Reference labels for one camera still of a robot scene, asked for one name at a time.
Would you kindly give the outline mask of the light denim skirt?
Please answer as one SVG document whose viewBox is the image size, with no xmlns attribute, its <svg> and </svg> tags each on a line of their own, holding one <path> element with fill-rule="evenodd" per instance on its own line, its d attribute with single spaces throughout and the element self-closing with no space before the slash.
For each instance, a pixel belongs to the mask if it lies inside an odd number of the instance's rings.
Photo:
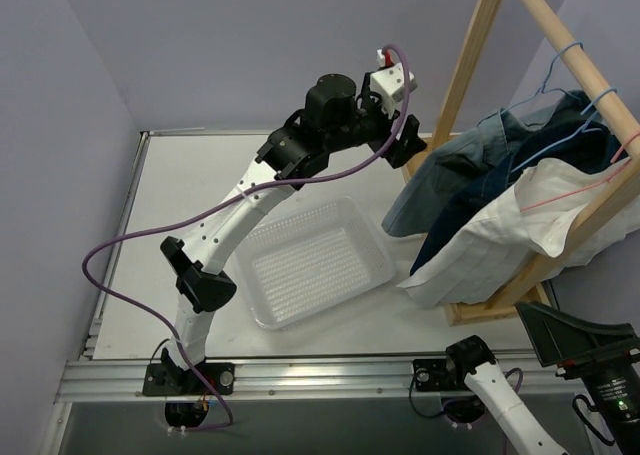
<svg viewBox="0 0 640 455">
<path fill-rule="evenodd" d="M 559 110 L 547 106 L 521 117 L 495 113 L 436 148 L 393 202 L 383 231 L 395 238 L 428 232 L 454 194 L 520 148 Z"/>
</svg>

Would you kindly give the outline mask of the dark denim skirt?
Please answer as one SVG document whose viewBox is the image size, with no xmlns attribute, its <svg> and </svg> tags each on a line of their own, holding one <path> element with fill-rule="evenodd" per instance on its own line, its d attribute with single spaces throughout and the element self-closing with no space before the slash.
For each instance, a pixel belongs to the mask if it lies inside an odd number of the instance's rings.
<svg viewBox="0 0 640 455">
<path fill-rule="evenodd" d="M 573 91 L 554 106 L 560 110 L 550 122 L 450 198 L 426 232 L 411 273 L 430 261 L 476 213 L 513 185 L 525 169 L 542 159 L 562 160 L 586 174 L 596 174 L 610 165 L 610 158 L 621 144 L 596 110 L 588 106 L 586 95 Z"/>
</svg>

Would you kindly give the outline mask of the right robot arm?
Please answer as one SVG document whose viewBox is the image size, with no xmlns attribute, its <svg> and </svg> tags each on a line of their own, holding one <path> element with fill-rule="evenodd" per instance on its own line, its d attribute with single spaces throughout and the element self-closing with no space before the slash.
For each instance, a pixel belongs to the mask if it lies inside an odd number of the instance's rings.
<svg viewBox="0 0 640 455">
<path fill-rule="evenodd" d="M 639 452 L 639 336 L 628 324 L 598 324 L 539 302 L 515 305 L 536 357 L 564 380 L 579 379 L 623 454 Z M 508 383 L 479 336 L 445 350 L 444 375 L 479 398 L 520 454 L 564 454 Z"/>
</svg>

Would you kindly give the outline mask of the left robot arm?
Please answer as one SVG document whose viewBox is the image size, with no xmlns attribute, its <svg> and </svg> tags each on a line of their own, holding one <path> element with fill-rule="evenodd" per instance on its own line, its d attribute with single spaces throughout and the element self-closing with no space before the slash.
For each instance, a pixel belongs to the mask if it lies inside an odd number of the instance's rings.
<svg viewBox="0 0 640 455">
<path fill-rule="evenodd" d="M 182 238 L 160 245 L 176 275 L 180 294 L 176 335 L 160 359 L 146 369 L 146 396 L 200 395 L 205 378 L 221 386 L 221 370 L 206 364 L 206 340 L 215 313 L 235 295 L 237 286 L 224 266 L 240 243 L 277 205 L 324 171 L 332 154 L 367 145 L 392 168 L 400 168 L 424 150 L 419 121 L 406 112 L 404 82 L 396 70 L 369 72 L 362 85 L 345 75 L 321 76 L 307 92 L 304 106 L 273 131 L 219 212 L 205 217 Z"/>
</svg>

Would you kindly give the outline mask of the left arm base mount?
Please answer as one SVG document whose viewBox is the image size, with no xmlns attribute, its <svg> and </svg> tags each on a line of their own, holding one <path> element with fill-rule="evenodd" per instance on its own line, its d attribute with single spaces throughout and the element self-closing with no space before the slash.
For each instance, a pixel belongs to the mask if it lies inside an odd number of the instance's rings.
<svg viewBox="0 0 640 455">
<path fill-rule="evenodd" d="M 233 363 L 203 361 L 197 364 L 196 368 L 220 395 L 233 393 L 235 382 Z M 148 397 L 212 394 L 212 391 L 192 370 L 182 370 L 162 362 L 152 362 L 146 367 L 141 392 L 143 396 Z"/>
</svg>

